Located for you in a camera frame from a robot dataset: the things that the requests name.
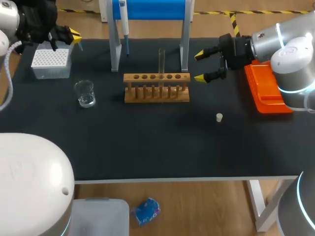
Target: cable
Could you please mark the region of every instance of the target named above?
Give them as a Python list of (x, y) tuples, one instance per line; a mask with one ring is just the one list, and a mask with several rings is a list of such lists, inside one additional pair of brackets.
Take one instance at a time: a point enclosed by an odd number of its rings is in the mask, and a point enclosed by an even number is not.
[(307, 102), (309, 100), (310, 93), (313, 92), (314, 90), (315, 90), (315, 86), (313, 85), (311, 88), (305, 91), (305, 95), (304, 95), (304, 108), (306, 109), (306, 111), (308, 111), (311, 114), (315, 114), (315, 110), (308, 108)]
[(18, 41), (9, 47), (8, 51), (6, 52), (5, 59), (4, 59), (4, 69), (6, 73), (6, 78), (8, 81), (8, 95), (6, 97), (6, 100), (4, 103), (0, 106), (0, 112), (3, 111), (11, 102), (12, 97), (13, 97), (13, 84), (12, 84), (12, 78), (9, 70), (9, 59), (12, 51), (17, 48), (18, 46), (22, 45), (21, 41)]

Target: blue stand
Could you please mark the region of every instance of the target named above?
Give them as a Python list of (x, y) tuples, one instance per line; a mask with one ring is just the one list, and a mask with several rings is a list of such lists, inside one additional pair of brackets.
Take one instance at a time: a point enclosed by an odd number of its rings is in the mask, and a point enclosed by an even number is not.
[[(191, 0), (127, 0), (129, 20), (182, 20), (180, 42), (182, 72), (188, 72)], [(119, 67), (122, 45), (116, 20), (120, 19), (119, 0), (106, 0), (112, 71)]]

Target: black tabletop surface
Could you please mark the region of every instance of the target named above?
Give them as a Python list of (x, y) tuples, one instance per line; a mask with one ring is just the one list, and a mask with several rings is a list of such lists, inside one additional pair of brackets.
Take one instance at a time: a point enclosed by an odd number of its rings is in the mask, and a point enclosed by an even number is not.
[[(216, 38), (191, 39), (191, 77), (215, 70), (217, 56), (196, 62)], [(0, 132), (44, 137), (68, 156), (76, 180), (167, 177), (298, 175), (315, 162), (315, 117), (308, 113), (262, 115), (243, 70), (210, 84), (192, 81), (190, 103), (125, 104), (124, 73), (180, 72), (179, 40), (131, 40), (120, 70), (111, 72), (109, 43), (83, 41), (75, 48), (69, 79), (36, 80), (27, 48), (14, 75), (10, 106), (0, 113)], [(96, 105), (82, 109), (75, 82), (94, 83)], [(216, 114), (222, 113), (221, 123)]]

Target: orange box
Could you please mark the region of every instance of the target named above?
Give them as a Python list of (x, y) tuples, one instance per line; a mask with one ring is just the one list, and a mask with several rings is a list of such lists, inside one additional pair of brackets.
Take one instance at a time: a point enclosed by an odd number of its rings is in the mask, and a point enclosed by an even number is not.
[(256, 107), (261, 113), (292, 113), (281, 97), (270, 62), (254, 60), (244, 67)]

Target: glass test tube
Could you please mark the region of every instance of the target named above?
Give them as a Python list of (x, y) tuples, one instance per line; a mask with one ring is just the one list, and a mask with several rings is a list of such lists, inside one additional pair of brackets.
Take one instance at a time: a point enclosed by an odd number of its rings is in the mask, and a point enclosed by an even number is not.
[(158, 50), (158, 77), (160, 79), (164, 78), (164, 68), (165, 68), (165, 49), (160, 48)]

